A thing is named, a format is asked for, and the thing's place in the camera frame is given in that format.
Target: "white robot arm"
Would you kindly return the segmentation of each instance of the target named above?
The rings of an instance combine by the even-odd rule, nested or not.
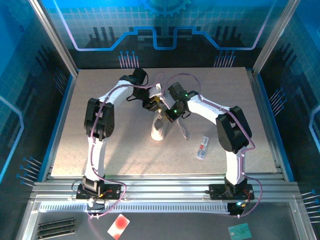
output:
[[[136,69],[133,75],[120,78],[117,86],[129,86],[116,89],[106,101],[102,115],[99,116],[98,124],[94,130],[94,140],[90,136],[93,122],[97,117],[100,105],[104,102],[109,93],[99,99],[91,98],[88,101],[84,128],[88,135],[89,151],[86,171],[82,178],[82,188],[87,192],[100,196],[104,181],[99,180],[94,173],[93,168],[100,177],[104,177],[106,145],[108,137],[112,134],[115,126],[114,109],[119,106],[123,100],[132,95],[137,99],[142,100],[143,108],[153,112],[158,111],[160,108],[159,105],[165,101],[168,108],[164,111],[164,116],[170,122],[174,122],[179,117],[185,118],[184,115],[186,112],[199,114],[213,122],[217,126],[219,142],[226,151],[226,191],[231,193],[231,195],[242,191],[247,185],[247,179],[242,173],[245,159],[242,152],[246,149],[249,142],[237,125],[232,126],[233,120],[230,116],[222,111],[222,109],[225,109],[232,112],[251,137],[251,130],[241,108],[237,106],[233,108],[222,106],[205,99],[203,96],[200,96],[199,98],[197,92],[191,91],[187,93],[178,82],[168,88],[169,94],[167,94],[164,99],[164,97],[161,96],[162,91],[159,84],[148,89],[138,89],[135,87],[143,83],[145,76],[145,71]]]

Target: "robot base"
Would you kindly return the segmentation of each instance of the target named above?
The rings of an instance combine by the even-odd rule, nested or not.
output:
[[[118,200],[120,198],[121,185],[120,184],[104,184],[101,189],[102,196],[97,197],[96,199],[111,199]],[[76,197],[77,200],[88,200],[91,196],[88,194],[88,191],[84,190],[82,184],[79,184]]]
[[[251,184],[247,184],[241,191],[230,196],[227,194],[224,184],[210,184],[209,190],[205,191],[210,195],[211,200],[247,200],[250,196],[250,200],[255,199],[255,194]]]

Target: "beige board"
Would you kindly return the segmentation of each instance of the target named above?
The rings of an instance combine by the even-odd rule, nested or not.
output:
[[[167,80],[174,74],[190,73],[202,82],[201,94],[220,105],[243,109],[256,144],[246,154],[247,173],[276,172],[266,133],[258,112],[252,88],[243,67],[235,68],[150,68],[145,69],[149,82],[154,83],[159,73]],[[80,176],[85,172],[88,138],[84,129],[87,102],[110,91],[123,75],[133,69],[81,70],[76,80],[71,103],[63,127],[52,176]],[[177,82],[187,91],[199,90],[189,76],[178,76]],[[109,138],[104,169],[107,175],[143,174],[221,174],[227,171],[226,153],[220,146],[216,126],[192,113],[183,120],[189,140],[185,140],[178,124],[172,123],[163,141],[151,138],[154,113],[142,108],[142,102],[124,101],[115,109],[115,130]],[[204,160],[196,159],[203,136],[209,137]]]

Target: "gray floor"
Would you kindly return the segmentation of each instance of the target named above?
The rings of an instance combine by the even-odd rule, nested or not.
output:
[[[76,233],[56,240],[113,240],[107,231],[119,214],[90,220],[86,213],[41,213],[37,223],[76,218]],[[121,240],[230,240],[228,227],[247,223],[252,240],[298,240],[288,204],[261,203],[253,213],[235,219],[204,213],[124,213],[130,220]]]
[[[187,72],[202,82],[202,95],[224,106],[239,106],[252,130],[256,150],[246,155],[248,173],[276,172],[274,160],[262,125],[257,104],[244,67],[235,68],[150,68],[146,69],[150,82],[157,75],[170,76]],[[83,127],[87,102],[111,90],[122,75],[132,69],[81,70],[77,78],[66,117],[61,140],[54,161],[52,176],[81,176],[84,174],[88,140]],[[187,90],[198,91],[197,83],[189,77],[178,77]],[[179,127],[173,123],[161,142],[151,139],[154,113],[142,108],[140,101],[123,102],[115,110],[115,130],[105,153],[107,175],[143,174],[221,174],[227,170],[226,153],[219,144],[217,128],[205,118],[191,114],[184,120],[190,139],[186,141]],[[196,154],[203,136],[210,138],[203,161]]]

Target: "enclosure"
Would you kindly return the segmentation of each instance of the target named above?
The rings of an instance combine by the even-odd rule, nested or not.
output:
[[[76,233],[57,239],[84,234],[113,239],[102,225],[112,224],[116,213],[124,213],[132,226],[121,239],[233,239],[228,227],[239,223],[248,223],[252,239],[319,235],[320,2],[0,3],[3,239],[36,239],[38,224],[74,216]],[[256,145],[246,154],[245,172],[263,188],[250,216],[235,221],[212,212],[228,202],[205,193],[208,185],[223,184],[227,171],[212,122],[192,113],[181,119],[183,127],[170,124],[164,140],[154,141],[154,113],[140,101],[124,101],[114,112],[104,172],[124,182],[127,191],[111,213],[87,223],[86,202],[76,200],[73,191],[88,161],[87,102],[136,68],[147,72],[150,84],[161,73],[163,81],[192,74],[205,98],[242,108]],[[187,92],[199,91],[190,76],[174,80]],[[196,155],[203,136],[209,141],[200,161]],[[248,182],[255,204],[262,191],[254,180]],[[186,223],[174,233],[175,221],[182,219]],[[153,227],[143,230],[147,223]]]

